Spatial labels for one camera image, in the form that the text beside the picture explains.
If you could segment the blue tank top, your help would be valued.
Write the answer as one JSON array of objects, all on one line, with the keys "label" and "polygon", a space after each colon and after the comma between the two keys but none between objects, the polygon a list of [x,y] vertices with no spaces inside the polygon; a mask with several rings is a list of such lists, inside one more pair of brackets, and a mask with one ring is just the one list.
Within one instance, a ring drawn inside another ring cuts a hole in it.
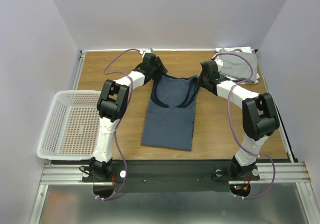
[{"label": "blue tank top", "polygon": [[142,146],[191,151],[196,116],[198,76],[162,75],[153,82]]}]

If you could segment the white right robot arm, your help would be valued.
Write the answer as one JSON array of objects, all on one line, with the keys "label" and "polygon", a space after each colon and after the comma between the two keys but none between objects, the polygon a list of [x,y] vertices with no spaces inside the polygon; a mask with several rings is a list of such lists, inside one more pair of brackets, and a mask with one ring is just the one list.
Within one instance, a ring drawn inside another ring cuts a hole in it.
[{"label": "white right robot arm", "polygon": [[[233,156],[228,170],[229,175],[239,180],[251,175],[256,168],[256,160],[261,156],[265,141],[280,127],[273,97],[269,93],[258,94],[222,78],[214,60],[201,63],[202,71],[198,84],[215,96],[225,98],[227,102],[228,120],[232,135],[239,146]],[[242,110],[243,141],[237,138],[231,116],[231,103]]]}]

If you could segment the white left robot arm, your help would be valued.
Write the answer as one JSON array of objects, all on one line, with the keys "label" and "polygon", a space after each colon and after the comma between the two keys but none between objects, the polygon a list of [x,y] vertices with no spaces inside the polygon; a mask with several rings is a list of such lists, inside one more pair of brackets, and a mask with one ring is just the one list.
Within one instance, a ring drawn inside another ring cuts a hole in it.
[{"label": "white left robot arm", "polygon": [[144,86],[167,73],[161,59],[151,48],[139,51],[142,62],[129,74],[118,72],[123,77],[118,80],[107,79],[97,102],[99,131],[95,151],[89,168],[85,171],[90,177],[106,181],[112,176],[113,141],[121,119],[124,117],[135,88]]}]

